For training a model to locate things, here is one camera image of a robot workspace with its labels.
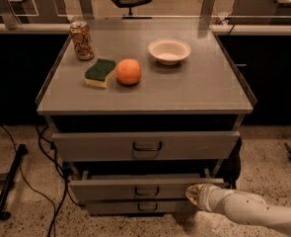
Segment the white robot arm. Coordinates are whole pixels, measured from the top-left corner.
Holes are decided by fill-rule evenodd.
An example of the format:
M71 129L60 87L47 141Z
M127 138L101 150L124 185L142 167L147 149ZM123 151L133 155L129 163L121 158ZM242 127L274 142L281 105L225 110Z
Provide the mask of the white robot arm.
M243 225L264 226L291 237L291 207L268 204L262 197L213 184L196 184L185 192L200 210L218 213Z

